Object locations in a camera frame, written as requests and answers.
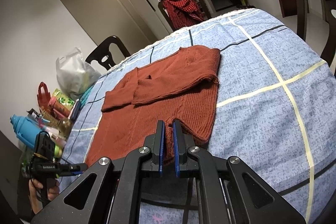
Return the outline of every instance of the blue spray bottle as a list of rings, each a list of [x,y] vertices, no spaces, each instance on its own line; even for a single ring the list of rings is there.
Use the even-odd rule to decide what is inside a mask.
[[[13,115],[10,118],[16,137],[30,149],[34,149],[35,138],[41,129],[28,117]]]

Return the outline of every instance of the knit sweater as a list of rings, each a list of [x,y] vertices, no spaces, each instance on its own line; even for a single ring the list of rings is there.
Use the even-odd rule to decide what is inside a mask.
[[[128,72],[106,92],[87,164],[103,156],[125,157],[155,133],[158,120],[165,122],[166,161],[174,157],[174,119],[196,144],[206,143],[215,117],[219,62],[219,49],[197,45]]]

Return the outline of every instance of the plaid tablecloth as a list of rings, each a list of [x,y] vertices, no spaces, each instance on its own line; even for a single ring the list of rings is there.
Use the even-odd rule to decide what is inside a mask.
[[[191,45],[221,49],[208,150],[242,158],[311,223],[336,189],[336,80],[304,41],[262,10],[183,28],[113,67],[94,85],[63,157],[85,160],[105,92],[127,72]],[[140,223],[198,223],[194,181],[173,173],[168,167],[165,178],[144,181]],[[62,178],[61,189],[74,179]]]

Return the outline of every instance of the stainless steel refrigerator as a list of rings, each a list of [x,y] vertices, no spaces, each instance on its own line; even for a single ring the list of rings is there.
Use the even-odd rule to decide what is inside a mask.
[[[97,45],[116,35],[132,54],[172,32],[158,0],[61,1]],[[123,59],[119,50],[111,52],[116,63]]]

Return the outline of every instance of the black gripper frame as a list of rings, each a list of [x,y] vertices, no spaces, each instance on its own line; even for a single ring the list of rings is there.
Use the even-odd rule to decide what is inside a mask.
[[[139,223],[142,178],[162,176],[164,122],[125,158],[101,158],[32,224]],[[214,157],[173,123],[177,177],[195,178],[200,224],[304,224],[305,219],[236,156]]]

